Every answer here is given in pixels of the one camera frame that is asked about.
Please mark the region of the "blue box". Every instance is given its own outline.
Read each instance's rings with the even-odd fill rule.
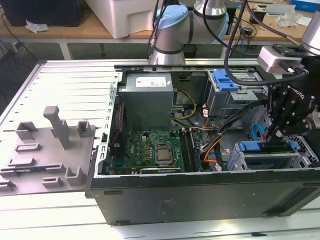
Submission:
[[[292,0],[292,5],[295,5],[295,10],[315,13],[319,7],[320,0]]]

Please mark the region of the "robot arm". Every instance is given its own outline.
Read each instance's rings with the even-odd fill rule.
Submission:
[[[320,6],[302,42],[302,47],[264,46],[258,57],[267,72],[306,73],[302,80],[268,86],[270,127],[265,138],[269,144],[276,144],[284,136],[305,135],[315,128],[312,113],[320,99]]]
[[[167,6],[154,39],[150,64],[185,64],[185,44],[210,44],[215,41],[204,24],[204,5],[205,0],[199,0],[194,4],[194,10],[189,12],[183,5]],[[209,0],[205,9],[207,23],[219,38],[228,29],[229,17],[226,11],[224,0]]]

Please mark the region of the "blue plastic clip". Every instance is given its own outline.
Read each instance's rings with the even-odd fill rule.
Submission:
[[[290,145],[290,147],[292,148],[292,150],[294,151],[294,152],[296,152],[297,150],[298,150],[298,146],[297,146],[297,144],[294,142],[294,141],[289,141],[289,145]]]
[[[228,77],[225,70],[213,71],[213,77],[220,91],[238,91],[239,87]]]
[[[241,151],[260,151],[260,147],[255,141],[242,141],[239,143],[239,147]]]
[[[245,147],[245,145],[244,145],[242,142],[239,143],[239,148],[240,148],[240,151],[241,151],[241,152],[243,152],[243,151],[246,150],[246,147]]]
[[[234,156],[232,156],[232,157],[230,158],[229,162],[227,163],[227,165],[226,165],[226,169],[227,169],[227,170],[228,170],[228,168],[230,167],[230,165],[231,165],[231,163],[233,162],[233,160],[234,160]]]

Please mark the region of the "paper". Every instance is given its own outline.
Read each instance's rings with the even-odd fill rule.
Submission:
[[[158,77],[151,77],[151,76],[142,76],[137,77],[135,81],[135,86],[138,87],[166,87],[166,77],[158,76]]]
[[[32,22],[29,22],[27,19],[25,20],[25,22],[26,22],[25,28],[35,34],[38,32],[46,32],[50,30],[47,24],[35,24]]]
[[[308,26],[311,21],[311,17],[302,16],[296,21],[297,24]]]

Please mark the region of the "red cable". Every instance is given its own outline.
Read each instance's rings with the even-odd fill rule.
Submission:
[[[112,143],[110,144],[110,146],[112,146],[115,143],[115,141],[116,141],[116,139],[117,139],[117,137],[118,137],[118,135],[120,133],[120,129],[121,129],[121,125],[122,125],[122,123],[121,123],[121,112],[122,112],[122,105],[119,105],[119,129],[118,129],[118,132],[116,133]]]

